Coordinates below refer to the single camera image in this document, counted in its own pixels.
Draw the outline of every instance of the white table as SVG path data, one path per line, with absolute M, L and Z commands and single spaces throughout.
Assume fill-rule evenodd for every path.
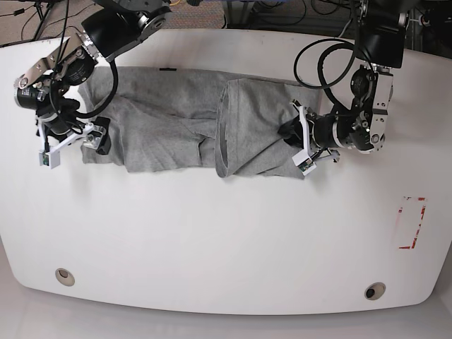
M 163 30 L 117 63 L 292 79 L 295 55 L 317 38 Z M 403 69 L 394 71 L 381 152 L 344 151 L 339 164 L 322 163 L 304 181 L 221 180 L 212 169 L 128 174 L 114 165 L 87 166 L 78 147 L 64 150 L 57 169 L 39 167 L 33 112 L 16 106 L 12 83 L 57 43 L 0 50 L 0 235 L 22 285 L 221 314 L 359 311 L 428 298 L 452 240 L 451 61 L 405 53 Z M 348 56 L 337 52 L 328 60 L 329 80 Z M 315 81 L 315 65 L 315 52 L 301 63 L 308 81 Z M 351 101 L 351 74 L 334 90 L 343 102 Z M 322 113 L 328 105 L 324 100 Z M 396 226 L 404 196 L 428 199 L 415 249 L 399 249 L 411 245 L 400 242 L 411 234 L 411 215 Z M 58 268 L 74 274 L 73 287 L 57 281 Z M 364 291 L 377 282 L 386 284 L 385 295 L 366 300 Z

